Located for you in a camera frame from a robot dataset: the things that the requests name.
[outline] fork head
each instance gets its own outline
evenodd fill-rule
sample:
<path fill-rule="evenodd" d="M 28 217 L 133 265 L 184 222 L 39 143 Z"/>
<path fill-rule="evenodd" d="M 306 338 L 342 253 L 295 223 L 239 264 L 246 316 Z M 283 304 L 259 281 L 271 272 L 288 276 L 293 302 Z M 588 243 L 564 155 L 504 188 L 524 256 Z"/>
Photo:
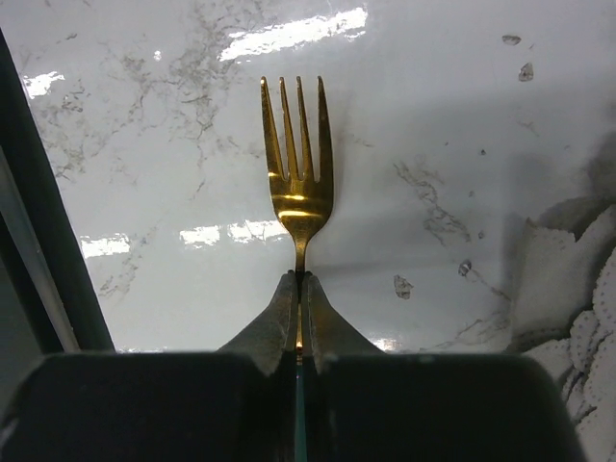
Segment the fork head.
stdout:
<path fill-rule="evenodd" d="M 331 133 L 323 80 L 319 77 L 319 180 L 315 179 L 308 136 L 308 122 L 304 106 L 301 79 L 297 77 L 299 103 L 299 130 L 301 134 L 302 175 L 299 175 L 297 156 L 285 81 L 280 78 L 280 94 L 285 128 L 288 173 L 280 156 L 280 146 L 271 110 L 270 91 L 265 77 L 261 79 L 261 105 L 263 131 L 268 161 L 269 192 L 278 220 L 289 231 L 295 242 L 295 271 L 304 271 L 306 247 L 312 237 L 325 225 L 334 205 L 334 168 Z"/>

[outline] fork tine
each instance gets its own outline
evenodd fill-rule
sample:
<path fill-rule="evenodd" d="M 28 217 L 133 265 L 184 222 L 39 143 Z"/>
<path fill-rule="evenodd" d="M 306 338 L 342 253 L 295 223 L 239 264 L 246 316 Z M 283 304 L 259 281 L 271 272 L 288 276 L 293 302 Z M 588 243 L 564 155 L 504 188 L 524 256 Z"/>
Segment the fork tine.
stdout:
<path fill-rule="evenodd" d="M 266 139 L 268 173 L 284 178 L 276 124 L 273 119 L 273 112 L 271 111 L 270 90 L 268 90 L 268 81 L 265 77 L 261 77 L 261 110 L 263 113 L 263 133 Z"/>
<path fill-rule="evenodd" d="M 323 181 L 329 185 L 334 184 L 334 161 L 332 151 L 325 87 L 323 86 L 323 79 L 319 76 L 319 158 L 321 167 L 319 181 Z"/>
<path fill-rule="evenodd" d="M 285 120 L 285 141 L 287 144 L 287 162 L 289 163 L 289 177 L 299 179 L 297 170 L 297 156 L 295 154 L 295 142 L 293 140 L 293 128 L 291 127 L 291 115 L 289 114 L 289 102 L 287 101 L 287 89 L 285 79 L 280 77 L 280 96 L 282 96 L 282 112 Z"/>
<path fill-rule="evenodd" d="M 314 180 L 315 173 L 312 167 L 312 152 L 310 150 L 306 107 L 304 106 L 304 91 L 301 87 L 300 77 L 297 77 L 297 100 L 299 101 L 299 128 L 301 130 L 301 155 L 304 164 L 304 179 Z"/>

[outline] white marble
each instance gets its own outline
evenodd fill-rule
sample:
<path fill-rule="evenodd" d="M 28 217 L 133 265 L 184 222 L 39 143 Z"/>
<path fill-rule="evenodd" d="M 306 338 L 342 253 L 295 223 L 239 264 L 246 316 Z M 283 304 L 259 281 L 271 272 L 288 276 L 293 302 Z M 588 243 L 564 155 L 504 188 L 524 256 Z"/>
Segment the white marble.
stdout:
<path fill-rule="evenodd" d="M 336 202 L 308 268 L 332 304 L 384 349 L 502 347 L 524 218 L 589 193 L 613 133 L 614 17 L 613 0 L 0 1 L 105 319 L 139 350 L 219 347 L 294 264 L 261 75 L 301 75 L 313 121 L 325 82 Z"/>

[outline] dark edge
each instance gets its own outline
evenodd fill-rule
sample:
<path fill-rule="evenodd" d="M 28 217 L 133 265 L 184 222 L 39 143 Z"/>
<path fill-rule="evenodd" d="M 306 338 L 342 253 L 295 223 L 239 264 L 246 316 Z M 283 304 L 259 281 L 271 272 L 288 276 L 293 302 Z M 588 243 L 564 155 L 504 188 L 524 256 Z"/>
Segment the dark edge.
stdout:
<path fill-rule="evenodd" d="M 250 391 L 241 428 L 238 460 L 295 458 L 295 367 L 297 290 L 288 271 L 268 307 L 218 350 L 249 358 L 262 380 Z"/>
<path fill-rule="evenodd" d="M 0 144 L 79 346 L 114 349 L 1 31 L 0 112 Z"/>
<path fill-rule="evenodd" d="M 315 361 L 310 316 L 311 307 L 308 302 L 309 282 L 313 277 L 310 271 L 302 274 L 303 304 L 301 309 L 302 329 L 302 371 L 305 444 L 308 460 L 331 460 L 333 454 L 332 435 L 328 423 L 328 404 L 321 375 Z"/>
<path fill-rule="evenodd" d="M 2 257 L 7 275 L 17 294 L 17 299 L 26 315 L 26 319 L 37 338 L 40 351 L 43 354 L 63 351 L 60 339 L 58 339 L 56 331 L 47 317 L 47 312 L 39 298 L 39 293 L 19 256 L 17 247 L 13 242 L 3 217 L 0 217 L 0 257 Z"/>

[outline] stain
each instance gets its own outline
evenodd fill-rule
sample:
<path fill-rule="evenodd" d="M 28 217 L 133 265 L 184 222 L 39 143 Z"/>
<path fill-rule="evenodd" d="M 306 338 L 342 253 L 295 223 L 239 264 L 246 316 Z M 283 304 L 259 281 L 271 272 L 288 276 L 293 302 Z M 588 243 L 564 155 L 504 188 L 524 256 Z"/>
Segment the stain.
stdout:
<path fill-rule="evenodd" d="M 411 291 L 413 290 L 413 284 L 408 282 L 399 274 L 394 276 L 394 289 L 396 290 L 396 295 L 398 298 L 402 298 L 403 300 L 408 300 L 411 297 Z"/>
<path fill-rule="evenodd" d="M 467 277 L 467 280 L 470 281 L 470 282 L 477 282 L 478 281 L 482 285 L 487 287 L 493 295 L 498 296 L 498 297 L 502 298 L 505 301 L 511 301 L 511 297 L 509 295 L 507 295 L 501 289 L 498 289 L 498 288 L 494 287 L 493 285 L 491 285 L 490 283 L 488 283 L 488 281 L 485 280 L 483 275 L 479 271 L 477 271 L 476 269 L 470 269 L 469 270 L 469 277 Z"/>
<path fill-rule="evenodd" d="M 466 225 L 439 204 L 439 192 L 435 183 L 444 185 L 438 172 L 428 171 L 422 162 L 412 170 L 404 163 L 394 164 L 398 176 L 413 188 L 415 195 L 422 202 L 427 213 L 423 229 L 436 238 L 443 247 L 459 244 L 459 240 L 469 243 L 471 233 Z"/>
<path fill-rule="evenodd" d="M 458 267 L 458 274 L 461 275 L 462 277 L 466 277 L 466 275 L 472 269 L 473 269 L 473 263 L 471 262 L 471 260 L 467 259 L 463 261 Z"/>
<path fill-rule="evenodd" d="M 487 344 L 492 339 L 496 339 L 511 324 L 509 313 L 506 309 L 500 308 L 492 313 L 485 320 L 475 320 L 471 324 L 460 330 L 453 340 L 442 342 L 430 348 L 420 348 L 422 350 L 449 349 L 464 345 L 472 347 L 475 345 Z"/>
<path fill-rule="evenodd" d="M 199 195 L 199 193 L 201 193 L 201 190 L 203 189 L 204 186 L 205 186 L 205 180 L 202 180 L 201 183 L 199 183 L 199 186 L 197 186 L 196 190 L 192 193 L 189 200 L 195 200 L 196 197 Z"/>
<path fill-rule="evenodd" d="M 520 73 L 518 74 L 518 80 L 520 82 L 530 82 L 535 78 L 535 70 L 532 67 L 532 63 L 526 63 L 520 69 Z"/>
<path fill-rule="evenodd" d="M 505 45 L 516 46 L 522 39 L 519 36 L 502 36 L 502 42 Z"/>
<path fill-rule="evenodd" d="M 539 138 L 539 132 L 535 128 L 535 122 L 521 122 L 520 120 L 518 120 L 517 123 L 521 127 L 524 127 L 527 130 L 530 130 L 535 137 Z"/>
<path fill-rule="evenodd" d="M 356 137 L 355 135 L 350 134 L 350 133 L 347 134 L 347 135 L 348 135 L 349 140 L 351 142 L 354 142 L 355 144 L 358 144 L 358 145 L 364 146 L 364 147 L 374 147 L 374 144 L 372 144 L 371 142 L 363 140 L 363 139 L 361 139 L 359 137 Z"/>
<path fill-rule="evenodd" d="M 163 212 L 161 218 L 142 236 L 129 236 L 131 251 L 126 254 L 121 262 L 121 268 L 116 276 L 110 275 L 98 289 L 97 294 L 101 298 L 113 300 L 117 305 L 131 290 L 133 281 L 137 277 L 143 260 L 144 249 L 155 242 L 159 233 L 161 221 L 168 215 Z"/>

